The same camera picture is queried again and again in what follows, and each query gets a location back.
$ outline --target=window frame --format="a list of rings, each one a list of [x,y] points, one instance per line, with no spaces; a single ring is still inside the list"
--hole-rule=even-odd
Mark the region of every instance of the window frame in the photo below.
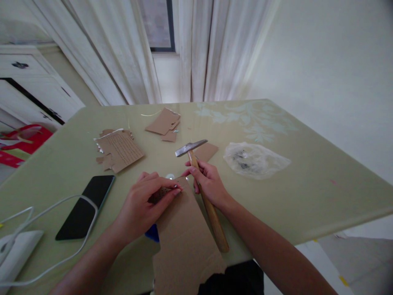
[[[151,52],[176,52],[174,27],[173,27],[172,0],[167,0],[167,12],[168,12],[169,37],[171,41],[171,47],[150,47]]]

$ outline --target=window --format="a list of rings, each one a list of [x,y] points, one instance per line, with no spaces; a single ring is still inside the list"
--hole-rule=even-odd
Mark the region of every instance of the window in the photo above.
[[[172,0],[138,0],[151,52],[175,52]]]

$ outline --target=black phone screen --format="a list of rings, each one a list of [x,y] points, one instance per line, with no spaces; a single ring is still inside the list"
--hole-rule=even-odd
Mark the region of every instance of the black phone screen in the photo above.
[[[106,195],[111,188],[113,175],[94,176],[82,195],[88,197],[100,210]],[[56,240],[72,240],[84,238],[87,235],[94,218],[94,208],[84,199],[79,198],[63,226],[56,235]]]

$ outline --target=white cable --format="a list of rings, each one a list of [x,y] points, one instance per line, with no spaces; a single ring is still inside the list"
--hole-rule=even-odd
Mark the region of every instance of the white cable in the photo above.
[[[29,280],[29,281],[21,281],[21,282],[16,282],[16,281],[14,281],[14,282],[0,282],[0,287],[26,286],[26,285],[29,285],[29,284],[31,284],[31,283],[34,283],[35,281],[39,280],[39,279],[42,278],[44,275],[46,275],[48,272],[50,272],[52,269],[56,268],[57,266],[63,264],[64,262],[66,262],[66,261],[72,259],[73,257],[75,257],[76,255],[79,254],[79,252],[80,252],[80,251],[82,250],[82,248],[85,246],[86,241],[87,241],[87,238],[89,237],[90,232],[91,232],[91,229],[92,229],[92,227],[93,227],[93,225],[94,225],[94,223],[95,223],[95,220],[97,219],[98,208],[97,208],[97,206],[92,202],[92,200],[90,200],[89,198],[87,198],[87,197],[85,197],[85,196],[83,196],[83,195],[73,195],[73,196],[67,197],[67,198],[65,198],[65,199],[63,199],[63,200],[61,200],[61,201],[58,201],[57,203],[55,203],[54,205],[52,205],[51,207],[49,207],[49,208],[46,209],[45,211],[43,211],[43,212],[41,212],[40,214],[38,214],[37,216],[35,216],[33,219],[27,220],[26,222],[24,222],[23,224],[21,224],[21,225],[14,231],[12,237],[11,237],[10,240],[8,241],[7,245],[5,246],[5,255],[2,256],[2,258],[1,258],[1,260],[0,260],[0,266],[1,266],[1,264],[3,263],[3,261],[5,260],[5,258],[7,257],[7,255],[9,254],[9,252],[10,252],[12,246],[14,245],[14,242],[15,242],[15,239],[16,239],[17,235],[18,235],[22,230],[24,230],[26,227],[28,227],[28,226],[29,226],[32,222],[34,222],[36,219],[40,218],[42,215],[44,215],[44,214],[47,213],[48,211],[52,210],[54,207],[60,205],[61,203],[65,202],[65,201],[67,201],[67,200],[69,200],[69,199],[71,199],[71,198],[73,198],[73,197],[80,197],[80,198],[84,199],[84,200],[87,201],[91,206],[93,206],[93,208],[94,208],[94,210],[95,210],[93,220],[92,220],[92,222],[91,222],[91,224],[90,224],[89,230],[87,231],[85,240],[83,241],[82,246],[79,248],[79,250],[76,251],[76,252],[75,252],[73,255],[71,255],[70,257],[68,257],[68,258],[66,258],[66,259],[64,259],[64,260],[62,260],[62,261],[60,261],[59,263],[55,264],[54,266],[48,268],[46,271],[44,271],[42,274],[40,274],[39,276],[35,277],[34,279],[31,279],[31,280]],[[21,212],[23,213],[23,212],[25,212],[25,211],[27,211],[27,210],[30,210],[30,208],[27,208],[27,209],[25,209],[25,210],[23,210],[23,211],[21,211]]]
[[[33,215],[34,207],[29,207],[29,208],[26,208],[25,210],[22,210],[21,212],[19,212],[19,213],[17,213],[17,214],[14,214],[13,216],[10,216],[10,217],[8,217],[8,218],[6,218],[6,219],[0,221],[0,224],[4,223],[4,222],[6,222],[6,221],[9,221],[9,220],[11,220],[12,218],[15,218],[15,217],[19,216],[20,214],[23,214],[23,213],[25,213],[26,211],[29,211],[29,210],[30,210],[29,216],[27,217],[27,219],[26,219],[26,221],[25,221],[25,222],[27,222],[27,221],[29,221],[29,219],[30,219],[30,218],[32,217],[32,215]]]

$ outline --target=glass tabletop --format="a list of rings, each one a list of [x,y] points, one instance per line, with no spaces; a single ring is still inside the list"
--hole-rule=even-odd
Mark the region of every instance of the glass tabletop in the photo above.
[[[175,143],[161,141],[160,135],[144,130],[164,107],[181,114]],[[115,219],[141,172],[180,176],[187,157],[176,158],[175,151],[201,139],[219,147],[209,163],[217,166],[228,192],[293,244],[393,212],[393,188],[387,182],[271,101],[247,100],[81,109],[0,187],[0,217],[29,206],[41,212],[58,200],[82,193],[91,177],[113,174],[96,163],[100,153],[93,138],[104,129],[119,128],[132,131],[145,156],[116,174],[83,252]],[[245,178],[232,171],[223,159],[230,142],[263,145],[290,159],[291,164],[269,179]],[[200,196],[196,199],[206,218]],[[30,227],[45,233],[19,280],[35,277],[80,247],[82,241],[54,239],[76,201],[64,203]],[[0,230],[1,236],[12,232],[13,226],[24,218],[7,224]],[[250,259],[250,253],[228,221],[220,213],[219,218],[230,246],[229,253],[223,254],[227,264]],[[151,290],[154,278],[151,258],[159,249],[159,244],[145,237],[126,247],[105,279],[103,293],[138,294]],[[47,293],[80,256],[36,284],[12,288],[10,294]]]

